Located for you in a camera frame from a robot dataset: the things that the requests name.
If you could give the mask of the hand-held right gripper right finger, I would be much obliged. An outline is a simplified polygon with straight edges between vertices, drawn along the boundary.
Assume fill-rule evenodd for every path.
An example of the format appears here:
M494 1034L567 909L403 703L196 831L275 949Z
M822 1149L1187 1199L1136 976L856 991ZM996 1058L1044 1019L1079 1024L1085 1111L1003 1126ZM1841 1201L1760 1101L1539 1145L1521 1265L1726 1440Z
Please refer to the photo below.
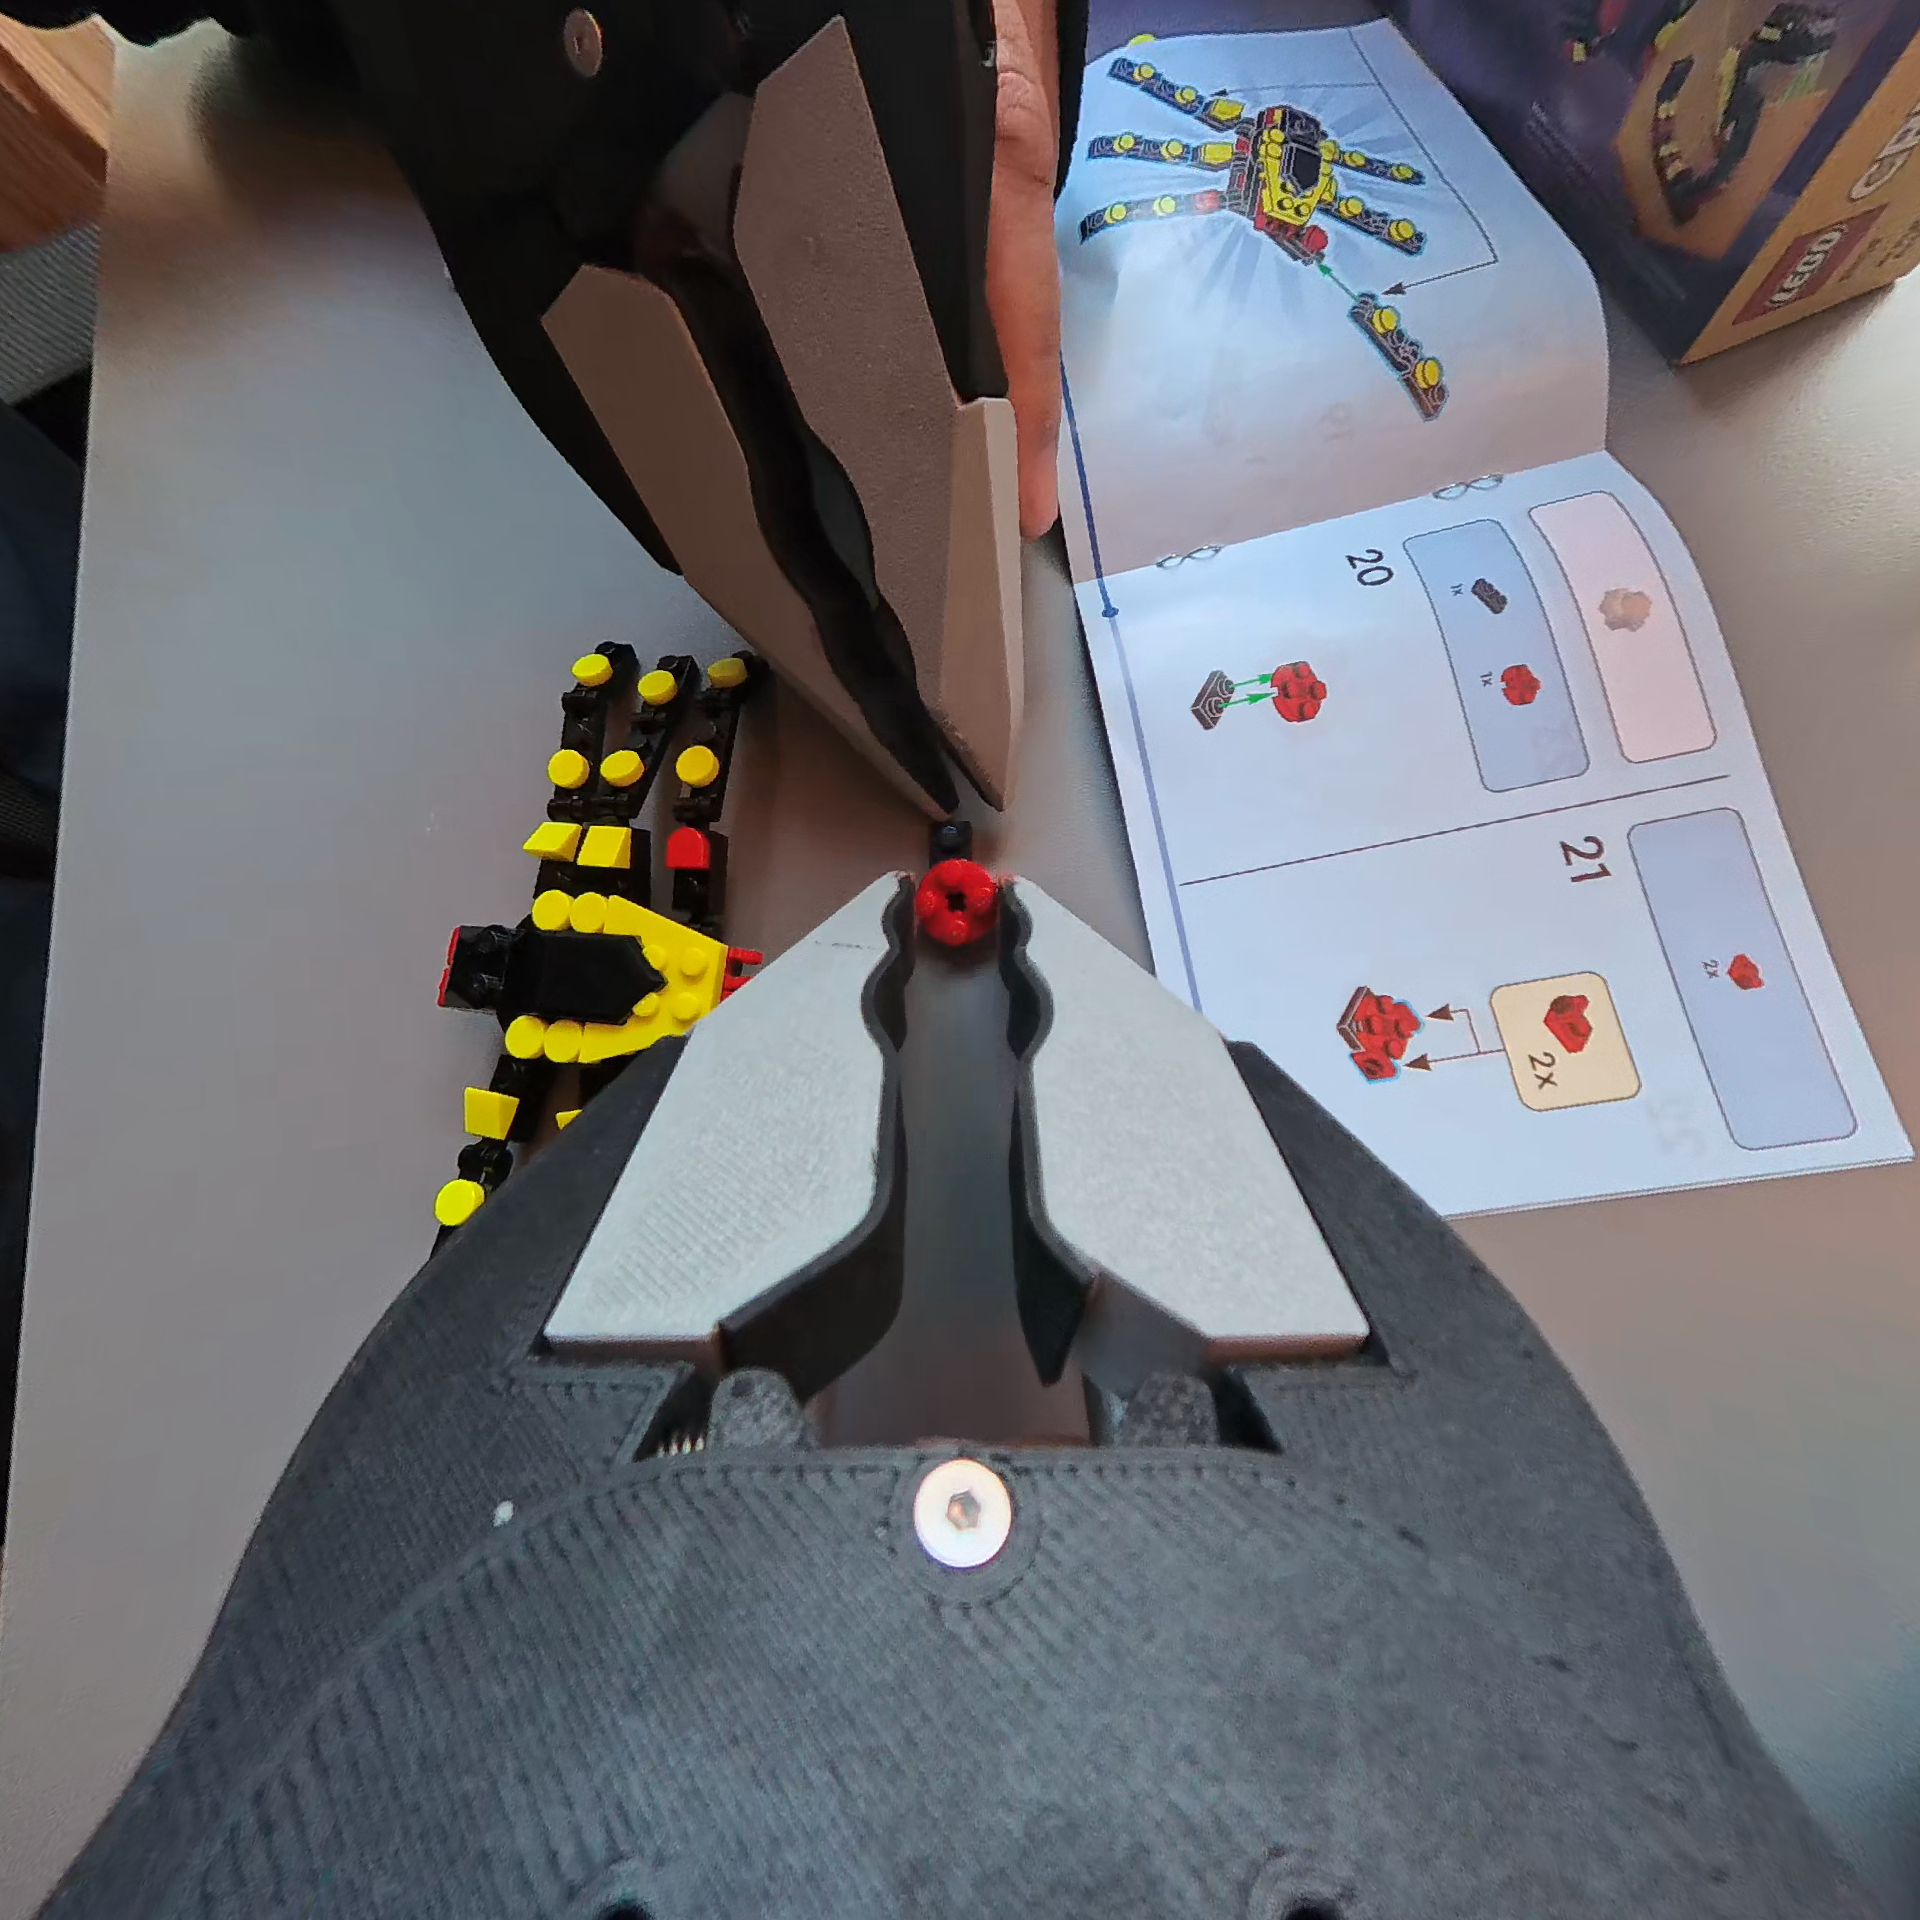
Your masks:
M1041 1381L1355 1353L1369 1325L1224 1040L1031 879L998 890L1015 1281Z

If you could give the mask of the red round lego piece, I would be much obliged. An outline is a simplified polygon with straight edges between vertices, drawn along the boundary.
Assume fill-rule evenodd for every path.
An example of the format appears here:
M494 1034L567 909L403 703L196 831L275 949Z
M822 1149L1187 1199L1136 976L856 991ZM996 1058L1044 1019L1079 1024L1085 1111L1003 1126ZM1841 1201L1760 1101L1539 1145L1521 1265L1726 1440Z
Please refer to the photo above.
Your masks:
M944 949L969 949L998 922L998 879L972 856L934 861L913 894L920 935Z

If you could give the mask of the wooden furniture edge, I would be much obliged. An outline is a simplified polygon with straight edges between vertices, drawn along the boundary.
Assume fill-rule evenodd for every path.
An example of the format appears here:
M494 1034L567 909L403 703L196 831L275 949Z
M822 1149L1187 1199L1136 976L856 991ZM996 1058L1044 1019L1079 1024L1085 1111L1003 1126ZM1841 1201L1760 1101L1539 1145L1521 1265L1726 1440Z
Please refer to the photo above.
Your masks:
M92 224L104 203L113 40L96 21L3 21L3 251Z

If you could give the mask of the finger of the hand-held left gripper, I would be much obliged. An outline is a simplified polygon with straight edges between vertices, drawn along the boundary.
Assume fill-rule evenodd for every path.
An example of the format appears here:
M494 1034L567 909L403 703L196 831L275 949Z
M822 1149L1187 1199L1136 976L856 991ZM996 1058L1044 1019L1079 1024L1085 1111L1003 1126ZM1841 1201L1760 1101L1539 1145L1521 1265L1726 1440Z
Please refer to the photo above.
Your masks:
M752 502L748 459L672 296L648 278L579 269L543 331L695 590L821 717L932 821L932 797L878 743L835 675Z
M950 384L844 18L757 89L733 242L865 514L931 719L1001 809L1024 717L1016 421Z

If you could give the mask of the lego set cardboard box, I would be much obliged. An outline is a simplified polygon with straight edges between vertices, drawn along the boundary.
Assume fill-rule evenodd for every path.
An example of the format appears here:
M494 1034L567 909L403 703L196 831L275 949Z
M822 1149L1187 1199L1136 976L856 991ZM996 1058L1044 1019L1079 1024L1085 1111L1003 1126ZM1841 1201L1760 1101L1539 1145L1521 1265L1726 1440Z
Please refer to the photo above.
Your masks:
M1915 1L1388 13L1672 362L1915 266Z

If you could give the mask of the lego instruction booklet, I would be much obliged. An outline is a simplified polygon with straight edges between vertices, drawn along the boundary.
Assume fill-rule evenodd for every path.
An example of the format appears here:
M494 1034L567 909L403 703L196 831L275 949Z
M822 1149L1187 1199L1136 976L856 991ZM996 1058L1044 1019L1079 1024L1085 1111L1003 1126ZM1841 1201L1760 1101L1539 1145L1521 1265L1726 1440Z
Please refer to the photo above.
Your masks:
M1385 23L1096 27L1063 527L1159 976L1448 1213L1910 1154L1587 262Z

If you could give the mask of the person's left hand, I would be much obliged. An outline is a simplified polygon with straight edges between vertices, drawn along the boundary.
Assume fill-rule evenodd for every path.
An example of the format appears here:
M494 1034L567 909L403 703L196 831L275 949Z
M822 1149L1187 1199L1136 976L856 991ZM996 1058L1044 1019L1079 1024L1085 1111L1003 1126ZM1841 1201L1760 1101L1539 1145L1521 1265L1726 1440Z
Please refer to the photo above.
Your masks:
M1021 536L1059 517L1060 274L1053 185L1060 158L1060 47L1051 1L996 1L996 149L987 299L1015 407Z

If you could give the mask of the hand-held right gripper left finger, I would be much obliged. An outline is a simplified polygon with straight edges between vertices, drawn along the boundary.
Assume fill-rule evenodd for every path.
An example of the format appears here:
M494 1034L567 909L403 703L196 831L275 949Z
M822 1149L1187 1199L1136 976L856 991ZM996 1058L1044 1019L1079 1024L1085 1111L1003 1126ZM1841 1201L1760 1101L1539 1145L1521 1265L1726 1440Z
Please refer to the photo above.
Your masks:
M776 1371L811 1398L903 1294L907 872L701 1019L543 1322L564 1353Z

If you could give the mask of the black yellow lego spider model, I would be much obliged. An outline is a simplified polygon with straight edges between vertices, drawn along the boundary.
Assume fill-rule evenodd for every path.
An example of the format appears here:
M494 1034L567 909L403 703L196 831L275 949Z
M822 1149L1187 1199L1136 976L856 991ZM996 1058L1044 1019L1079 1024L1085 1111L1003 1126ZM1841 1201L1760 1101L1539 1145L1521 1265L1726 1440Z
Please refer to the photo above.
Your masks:
M501 1040L486 1082L463 1091L468 1142L435 1203L440 1240L531 1142L760 963L724 933L723 810L766 663L645 663L607 642L572 675L545 760L552 790L523 840L534 897L516 922L461 925L448 942L439 1002L494 1016Z

